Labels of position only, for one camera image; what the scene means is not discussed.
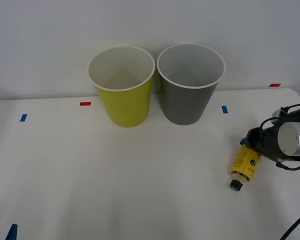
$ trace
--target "white table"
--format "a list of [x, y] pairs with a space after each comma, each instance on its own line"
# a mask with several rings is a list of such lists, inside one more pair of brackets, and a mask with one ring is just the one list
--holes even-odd
[[0, 101], [0, 240], [12, 223], [18, 240], [279, 239], [300, 217], [300, 170], [262, 158], [234, 192], [229, 167], [248, 130], [300, 96], [216, 91], [189, 126], [156, 97], [134, 128], [112, 123], [98, 97]]

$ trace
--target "black bottle cap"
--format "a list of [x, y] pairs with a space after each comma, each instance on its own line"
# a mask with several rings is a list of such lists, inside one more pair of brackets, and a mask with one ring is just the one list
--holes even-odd
[[237, 191], [237, 192], [240, 191], [240, 189], [241, 189], [242, 186], [243, 186], [243, 184], [242, 184], [240, 181], [235, 180], [235, 179], [233, 179], [233, 180], [231, 181], [231, 183], [230, 183], [230, 188], [231, 188], [232, 190], [234, 190], [234, 191]]

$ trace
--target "red tape marker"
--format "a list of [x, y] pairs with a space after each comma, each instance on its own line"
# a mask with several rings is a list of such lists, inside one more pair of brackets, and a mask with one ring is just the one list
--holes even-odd
[[82, 101], [80, 102], [80, 106], [90, 106], [91, 102], [90, 101]]
[[271, 83], [269, 87], [280, 87], [281, 83]]

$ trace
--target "gray paper cup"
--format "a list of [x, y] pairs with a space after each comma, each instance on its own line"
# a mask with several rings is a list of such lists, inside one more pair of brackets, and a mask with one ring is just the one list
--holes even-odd
[[195, 43], [166, 48], [156, 66], [160, 73], [162, 111], [178, 125], [194, 124], [200, 119], [226, 72], [226, 63], [219, 53]]

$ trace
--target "yellow paper cup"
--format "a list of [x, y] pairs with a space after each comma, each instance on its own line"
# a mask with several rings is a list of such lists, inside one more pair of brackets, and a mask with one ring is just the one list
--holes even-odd
[[131, 128], [146, 120], [156, 64], [146, 50], [117, 46], [98, 53], [88, 75], [111, 120]]

